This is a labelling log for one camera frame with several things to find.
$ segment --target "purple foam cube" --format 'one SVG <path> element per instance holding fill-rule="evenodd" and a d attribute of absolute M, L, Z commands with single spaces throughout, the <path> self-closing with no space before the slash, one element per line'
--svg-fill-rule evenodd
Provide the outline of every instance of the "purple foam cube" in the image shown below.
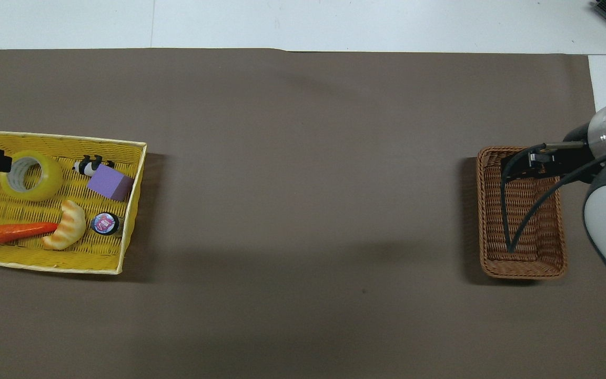
<path fill-rule="evenodd" d="M 114 201 L 124 201 L 135 180 L 105 165 L 99 165 L 88 188 Z"/>

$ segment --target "yellow basket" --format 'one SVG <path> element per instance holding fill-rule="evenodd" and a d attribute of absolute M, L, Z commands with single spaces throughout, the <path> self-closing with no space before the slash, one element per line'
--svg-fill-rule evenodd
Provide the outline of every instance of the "yellow basket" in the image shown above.
<path fill-rule="evenodd" d="M 0 225 L 57 223 L 62 214 L 60 203 L 64 200 L 81 206 L 87 220 L 102 212 L 117 214 L 125 220 L 122 238 L 98 235 L 87 228 L 81 240 L 61 251 L 44 250 L 41 237 L 0 245 L 0 266 L 57 273 L 120 274 L 135 226 L 146 148 L 142 142 L 115 139 L 0 132 L 0 149 L 7 156 L 33 149 L 58 161 L 63 172 L 62 187 L 47 201 L 15 199 L 7 196 L 0 185 Z M 112 201 L 87 188 L 89 177 L 72 170 L 74 163 L 81 161 L 84 154 L 98 154 L 105 160 L 114 161 L 116 170 L 135 178 L 125 202 Z M 32 168 L 27 171 L 25 182 L 33 184 L 39 175 L 39 169 Z"/>

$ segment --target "panda figurine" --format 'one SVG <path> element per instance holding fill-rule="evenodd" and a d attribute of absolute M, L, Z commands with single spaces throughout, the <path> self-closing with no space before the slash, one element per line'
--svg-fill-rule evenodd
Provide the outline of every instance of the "panda figurine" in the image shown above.
<path fill-rule="evenodd" d="M 106 165 L 111 168 L 114 167 L 113 161 L 106 161 L 106 164 L 104 164 L 102 162 L 102 157 L 99 155 L 95 155 L 94 160 L 90 159 L 89 155 L 84 155 L 84 160 L 74 163 L 74 167 L 72 167 L 72 170 L 78 172 L 79 174 L 91 177 L 92 175 L 94 175 L 95 171 L 97 171 L 99 165 Z"/>

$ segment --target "white floor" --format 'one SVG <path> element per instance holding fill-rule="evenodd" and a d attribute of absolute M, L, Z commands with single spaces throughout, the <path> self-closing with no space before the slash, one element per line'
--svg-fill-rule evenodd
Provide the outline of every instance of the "white floor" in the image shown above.
<path fill-rule="evenodd" d="M 590 0 L 0 0 L 0 48 L 269 47 L 590 55 L 606 105 L 606 21 Z"/>

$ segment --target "brown wicker basket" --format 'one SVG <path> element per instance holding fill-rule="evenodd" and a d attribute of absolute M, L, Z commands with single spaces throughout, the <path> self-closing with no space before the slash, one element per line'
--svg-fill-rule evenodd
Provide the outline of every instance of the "brown wicker basket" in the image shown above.
<path fill-rule="evenodd" d="M 478 221 L 481 266 L 495 278 L 554 279 L 567 269 L 560 192 L 546 200 L 520 236 L 514 253 L 507 251 L 500 205 L 501 160 L 524 148 L 490 146 L 478 154 Z M 507 184 L 509 230 L 513 236 L 534 201 L 558 178 L 517 179 Z"/>

